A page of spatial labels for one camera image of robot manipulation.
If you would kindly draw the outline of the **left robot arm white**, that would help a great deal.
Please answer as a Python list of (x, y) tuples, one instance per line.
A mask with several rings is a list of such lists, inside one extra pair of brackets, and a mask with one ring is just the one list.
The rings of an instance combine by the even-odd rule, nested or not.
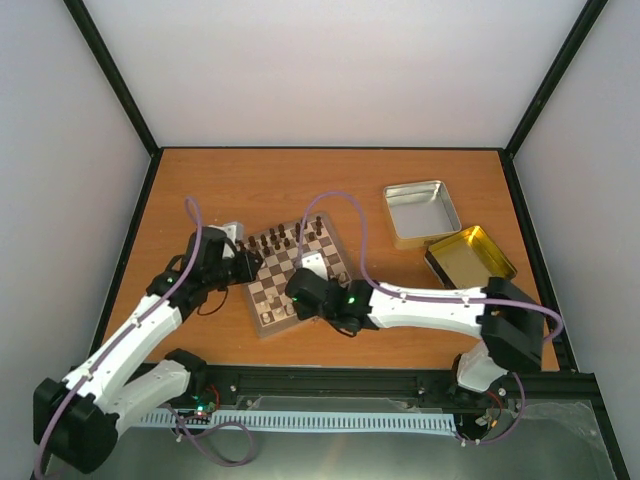
[(62, 380), (43, 380), (33, 395), (33, 438), (46, 451), (88, 474), (143, 416), (181, 397), (201, 400), (206, 363), (182, 349), (137, 376), (149, 353), (207, 300), (210, 292), (255, 280), (262, 258), (241, 244), (239, 222), (194, 232), (115, 334)]

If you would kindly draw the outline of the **open silver tin box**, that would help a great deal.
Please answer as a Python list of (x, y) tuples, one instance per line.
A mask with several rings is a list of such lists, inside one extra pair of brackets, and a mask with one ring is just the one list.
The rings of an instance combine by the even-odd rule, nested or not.
[(386, 186), (382, 195), (396, 249), (422, 248), (462, 229), (449, 191), (441, 180)]

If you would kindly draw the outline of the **gold tin lid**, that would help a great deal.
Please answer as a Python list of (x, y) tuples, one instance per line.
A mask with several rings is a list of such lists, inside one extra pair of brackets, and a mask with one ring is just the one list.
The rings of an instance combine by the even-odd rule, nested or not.
[(491, 277), (513, 280), (518, 271), (479, 225), (430, 244), (424, 260), (447, 289), (485, 286)]

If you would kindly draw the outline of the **black frame post left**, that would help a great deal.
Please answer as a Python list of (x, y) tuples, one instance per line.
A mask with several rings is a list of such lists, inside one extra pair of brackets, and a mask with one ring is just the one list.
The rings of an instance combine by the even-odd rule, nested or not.
[(150, 158), (156, 157), (160, 151), (160, 147), (151, 133), (141, 110), (131, 94), (85, 2), (81, 0), (63, 0), (63, 3), (123, 108), (146, 153)]

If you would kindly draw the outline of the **wooden chess board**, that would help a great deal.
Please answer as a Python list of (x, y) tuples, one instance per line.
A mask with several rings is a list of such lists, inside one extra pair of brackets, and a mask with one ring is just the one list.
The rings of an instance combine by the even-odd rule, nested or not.
[(309, 222), (289, 221), (249, 235), (242, 243), (258, 253), (263, 263), (256, 279), (244, 286), (246, 303), (260, 338), (275, 335), (300, 323), (285, 286), (300, 266), (312, 267), (311, 256), (322, 258), (326, 276), (342, 286), (358, 276), (333, 223), (325, 212), (314, 212)]

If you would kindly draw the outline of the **dark chess pieces rows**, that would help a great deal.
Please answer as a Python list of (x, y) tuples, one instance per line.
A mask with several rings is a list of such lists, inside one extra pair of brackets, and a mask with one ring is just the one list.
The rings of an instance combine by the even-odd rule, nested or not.
[(244, 240), (237, 240), (236, 246), (240, 250), (258, 253), (263, 258), (280, 254), (284, 254), (286, 258), (293, 258), (297, 255), (301, 233), (304, 233), (302, 246), (304, 253), (320, 251), (331, 243), (328, 226), (323, 217), (318, 215), (311, 222), (305, 222), (303, 225), (296, 221), (277, 224), (249, 235)]

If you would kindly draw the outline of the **black frame post right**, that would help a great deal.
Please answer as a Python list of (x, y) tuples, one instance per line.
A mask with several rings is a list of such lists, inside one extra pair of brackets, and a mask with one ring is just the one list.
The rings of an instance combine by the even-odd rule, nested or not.
[(607, 3), (607, 0), (585, 2), (505, 147), (510, 160), (515, 158), (524, 144)]

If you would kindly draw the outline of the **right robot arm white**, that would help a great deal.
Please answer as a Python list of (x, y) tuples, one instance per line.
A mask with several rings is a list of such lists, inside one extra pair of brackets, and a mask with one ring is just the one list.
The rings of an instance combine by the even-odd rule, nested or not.
[(308, 268), (285, 287), (297, 317), (324, 319), (354, 337), (362, 330), (424, 328), (476, 338), (455, 370), (459, 387), (483, 393), (507, 373), (537, 373), (542, 366), (544, 314), (522, 290), (491, 277), (484, 287), (462, 290), (405, 289), (353, 280), (342, 286)]

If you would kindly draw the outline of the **black frame post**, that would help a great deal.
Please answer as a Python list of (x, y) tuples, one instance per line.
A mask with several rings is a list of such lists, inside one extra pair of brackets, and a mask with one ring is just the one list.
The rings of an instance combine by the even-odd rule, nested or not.
[(524, 144), (607, 3), (607, 0), (585, 2), (505, 147), (510, 160), (515, 158)]
[(85, 2), (81, 0), (63, 0), (63, 3), (123, 108), (146, 153), (150, 158), (156, 157), (160, 151), (160, 147), (151, 133), (141, 110), (131, 94)]

